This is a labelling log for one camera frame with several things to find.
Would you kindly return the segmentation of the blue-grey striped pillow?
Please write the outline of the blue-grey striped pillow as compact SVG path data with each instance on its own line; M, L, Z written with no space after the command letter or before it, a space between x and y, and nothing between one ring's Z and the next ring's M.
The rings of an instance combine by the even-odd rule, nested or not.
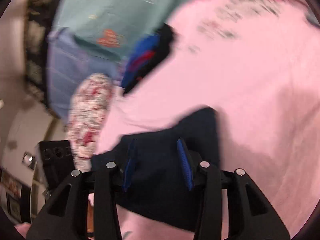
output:
M112 81L120 79L120 62L91 55L82 49L69 28L48 35L47 89L50 108L67 122L71 97L91 74L102 73Z

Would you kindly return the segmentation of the dark navy pants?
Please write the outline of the dark navy pants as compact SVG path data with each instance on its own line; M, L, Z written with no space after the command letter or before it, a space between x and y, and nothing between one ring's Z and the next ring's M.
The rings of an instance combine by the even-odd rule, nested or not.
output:
M196 187L189 191L185 184L178 139L183 139L187 149L197 152L202 160L220 166L216 111L206 107L169 129L124 135L112 150L92 157L91 170L104 161L123 157L133 145L136 157L131 184L127 191L117 194L117 204L143 217L194 232L203 190Z

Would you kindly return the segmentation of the pink floral bed sheet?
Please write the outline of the pink floral bed sheet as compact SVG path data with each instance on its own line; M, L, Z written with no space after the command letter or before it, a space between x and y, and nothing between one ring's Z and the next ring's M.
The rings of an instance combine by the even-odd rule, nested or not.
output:
M95 153L126 134L217 111L222 166L243 168L295 237L319 201L319 29L305 0L191 0L170 17L172 54L126 96L94 75L71 116L97 107Z

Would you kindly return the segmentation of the red floral quilt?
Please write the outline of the red floral quilt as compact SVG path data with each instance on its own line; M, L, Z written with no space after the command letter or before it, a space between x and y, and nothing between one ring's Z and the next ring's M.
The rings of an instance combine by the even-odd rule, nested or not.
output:
M71 98L66 139L71 145L74 166L81 172L91 169L90 159L107 116L112 89L109 77L94 73L80 83Z

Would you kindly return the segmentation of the teal heart-print pillow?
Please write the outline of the teal heart-print pillow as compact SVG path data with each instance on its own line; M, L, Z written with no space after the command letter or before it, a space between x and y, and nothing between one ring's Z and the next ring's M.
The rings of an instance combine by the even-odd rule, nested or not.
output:
M119 61L187 0L61 0L53 29L74 36L88 53Z

